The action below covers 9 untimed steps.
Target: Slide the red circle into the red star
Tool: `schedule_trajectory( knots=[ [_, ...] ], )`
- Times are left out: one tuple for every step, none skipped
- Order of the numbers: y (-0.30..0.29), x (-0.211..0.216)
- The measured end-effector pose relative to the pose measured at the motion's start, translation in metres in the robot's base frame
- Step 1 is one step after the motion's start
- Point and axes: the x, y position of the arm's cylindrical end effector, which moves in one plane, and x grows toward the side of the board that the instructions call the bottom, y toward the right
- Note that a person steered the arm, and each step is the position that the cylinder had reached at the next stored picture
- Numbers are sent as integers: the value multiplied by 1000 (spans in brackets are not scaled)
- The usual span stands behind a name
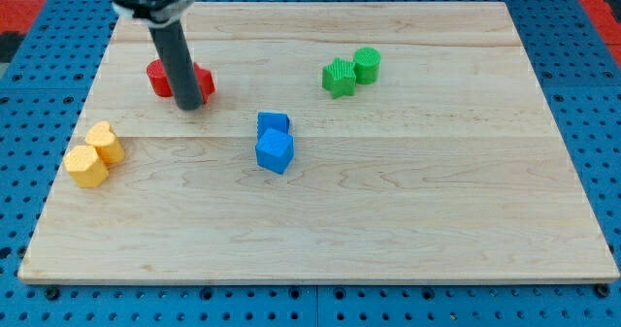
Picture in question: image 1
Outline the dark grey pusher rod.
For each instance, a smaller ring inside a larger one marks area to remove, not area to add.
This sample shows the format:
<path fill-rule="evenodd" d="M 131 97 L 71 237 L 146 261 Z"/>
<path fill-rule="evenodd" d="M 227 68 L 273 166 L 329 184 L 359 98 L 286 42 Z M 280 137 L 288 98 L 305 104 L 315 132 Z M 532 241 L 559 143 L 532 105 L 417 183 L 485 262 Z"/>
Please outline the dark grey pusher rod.
<path fill-rule="evenodd" d="M 198 109 L 203 105 L 203 94 L 180 21 L 150 28 L 149 32 L 178 108 L 183 111 Z"/>

